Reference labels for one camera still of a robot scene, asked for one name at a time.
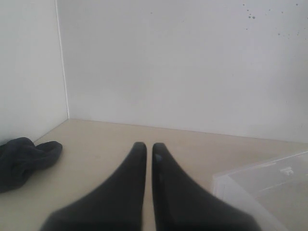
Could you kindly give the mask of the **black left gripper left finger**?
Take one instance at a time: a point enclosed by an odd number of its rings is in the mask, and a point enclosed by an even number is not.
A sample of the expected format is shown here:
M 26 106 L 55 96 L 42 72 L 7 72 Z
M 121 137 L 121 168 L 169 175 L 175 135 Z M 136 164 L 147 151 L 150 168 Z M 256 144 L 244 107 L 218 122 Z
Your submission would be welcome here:
M 42 231 L 140 231 L 147 148 L 133 144 L 116 171 L 98 188 L 46 219 Z

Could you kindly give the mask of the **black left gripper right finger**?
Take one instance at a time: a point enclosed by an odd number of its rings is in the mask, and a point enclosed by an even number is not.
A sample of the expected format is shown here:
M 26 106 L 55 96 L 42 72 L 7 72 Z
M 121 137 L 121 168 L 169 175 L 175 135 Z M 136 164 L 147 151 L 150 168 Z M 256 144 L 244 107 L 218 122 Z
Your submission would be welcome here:
M 259 231 L 255 219 L 197 184 L 164 143 L 152 149 L 152 194 L 158 231 Z

